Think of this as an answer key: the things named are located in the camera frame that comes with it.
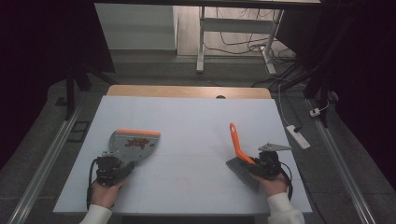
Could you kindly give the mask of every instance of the metal frame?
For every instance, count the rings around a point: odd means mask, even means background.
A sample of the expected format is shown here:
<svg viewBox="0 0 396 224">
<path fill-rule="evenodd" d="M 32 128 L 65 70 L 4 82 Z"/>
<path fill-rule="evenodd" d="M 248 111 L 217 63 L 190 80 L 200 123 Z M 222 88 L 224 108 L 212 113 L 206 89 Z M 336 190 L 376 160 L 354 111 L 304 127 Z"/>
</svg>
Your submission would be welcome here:
<svg viewBox="0 0 396 224">
<path fill-rule="evenodd" d="M 247 33 L 247 34 L 266 34 L 268 42 L 265 48 L 262 48 L 262 56 L 270 75 L 276 74 L 274 65 L 271 62 L 269 52 L 279 26 L 283 10 L 275 10 L 273 21 L 255 21 L 255 20 L 238 20 L 223 18 L 206 18 L 205 7 L 200 8 L 200 35 L 197 55 L 197 73 L 204 72 L 204 35 L 205 32 L 228 32 L 228 33 Z"/>
</svg>

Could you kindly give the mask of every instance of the wall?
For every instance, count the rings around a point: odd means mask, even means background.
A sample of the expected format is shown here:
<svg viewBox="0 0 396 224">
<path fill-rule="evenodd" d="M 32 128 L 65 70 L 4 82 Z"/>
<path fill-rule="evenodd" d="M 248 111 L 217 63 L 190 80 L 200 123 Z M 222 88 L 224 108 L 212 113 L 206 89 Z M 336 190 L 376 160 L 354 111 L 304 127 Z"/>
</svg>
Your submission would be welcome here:
<svg viewBox="0 0 396 224">
<path fill-rule="evenodd" d="M 109 49 L 176 49 L 172 6 L 95 4 Z"/>
</svg>

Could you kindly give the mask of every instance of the aluminum rail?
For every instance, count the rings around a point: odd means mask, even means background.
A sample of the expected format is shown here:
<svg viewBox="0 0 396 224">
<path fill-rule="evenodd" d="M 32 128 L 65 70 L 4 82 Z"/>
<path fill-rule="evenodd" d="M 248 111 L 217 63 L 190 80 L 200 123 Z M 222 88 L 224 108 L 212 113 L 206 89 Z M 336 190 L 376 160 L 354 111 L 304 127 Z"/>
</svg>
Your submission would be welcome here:
<svg viewBox="0 0 396 224">
<path fill-rule="evenodd" d="M 309 105 L 310 108 L 312 108 L 309 100 L 305 99 L 305 102 Z M 361 189 L 353 178 L 352 173 L 350 173 L 349 168 L 347 167 L 347 163 L 344 161 L 344 158 L 341 155 L 338 146 L 335 144 L 335 141 L 332 138 L 332 134 L 329 132 L 328 129 L 324 128 L 323 124 L 319 119 L 315 119 L 315 123 L 324 141 L 324 144 L 326 145 L 326 148 L 329 150 L 332 161 L 341 179 L 344 182 L 344 186 L 346 187 L 347 192 L 352 198 L 352 202 L 355 205 L 356 211 L 361 218 L 361 223 L 375 224 L 376 222 L 372 211 L 367 202 L 365 201 L 364 196 L 361 193 Z"/>
<path fill-rule="evenodd" d="M 15 207 L 14 212 L 12 213 L 10 219 L 8 220 L 8 224 L 17 224 L 24 223 L 26 218 L 28 217 L 32 207 L 37 199 L 38 194 L 43 188 L 47 177 L 50 174 L 50 170 L 53 167 L 56 159 L 58 158 L 59 153 L 61 152 L 62 147 L 64 146 L 64 142 L 66 141 L 67 135 L 70 133 L 70 130 L 73 128 L 73 125 L 78 117 L 79 112 L 81 111 L 82 106 L 85 103 L 87 98 L 87 94 L 83 92 L 78 102 L 78 106 L 75 112 L 71 115 L 69 120 L 65 120 L 59 131 L 56 133 L 54 140 L 52 141 L 49 149 L 44 156 L 44 159 L 38 166 L 35 174 L 27 186 L 25 192 L 23 193 L 18 205 Z"/>
</svg>

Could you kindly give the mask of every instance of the table leg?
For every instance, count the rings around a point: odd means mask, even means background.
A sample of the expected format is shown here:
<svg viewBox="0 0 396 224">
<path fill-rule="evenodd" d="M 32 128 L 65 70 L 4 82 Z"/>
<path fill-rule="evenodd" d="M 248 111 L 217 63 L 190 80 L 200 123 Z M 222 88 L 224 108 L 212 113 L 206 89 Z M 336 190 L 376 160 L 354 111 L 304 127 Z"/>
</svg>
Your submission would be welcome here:
<svg viewBox="0 0 396 224">
<path fill-rule="evenodd" d="M 197 57 L 197 73 L 204 72 L 204 29 L 205 29 L 205 7 L 200 7 L 200 32 Z"/>
<path fill-rule="evenodd" d="M 262 57 L 264 58 L 265 66 L 267 67 L 267 71 L 269 75 L 275 75 L 276 70 L 274 68 L 273 63 L 271 62 L 270 50 L 272 43 L 274 42 L 275 34 L 277 31 L 277 27 L 279 26 L 280 18 L 282 17 L 283 10 L 275 10 L 275 19 L 272 25 L 272 30 L 270 35 L 268 36 L 268 42 L 265 47 L 262 47 Z"/>
</svg>

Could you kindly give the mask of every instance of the black curtain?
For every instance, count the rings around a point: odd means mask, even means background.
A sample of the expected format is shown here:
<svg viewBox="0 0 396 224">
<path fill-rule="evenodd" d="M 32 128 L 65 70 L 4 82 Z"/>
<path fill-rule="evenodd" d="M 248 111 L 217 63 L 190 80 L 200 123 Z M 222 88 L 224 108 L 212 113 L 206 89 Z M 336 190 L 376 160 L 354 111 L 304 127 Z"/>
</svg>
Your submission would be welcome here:
<svg viewBox="0 0 396 224">
<path fill-rule="evenodd" d="M 1 167 L 71 65 L 114 72 L 94 4 L 86 1 L 1 1 L 0 60 Z"/>
<path fill-rule="evenodd" d="M 396 189 L 395 10 L 393 1 L 366 1 L 335 54 L 331 88 L 341 119 Z"/>
</svg>

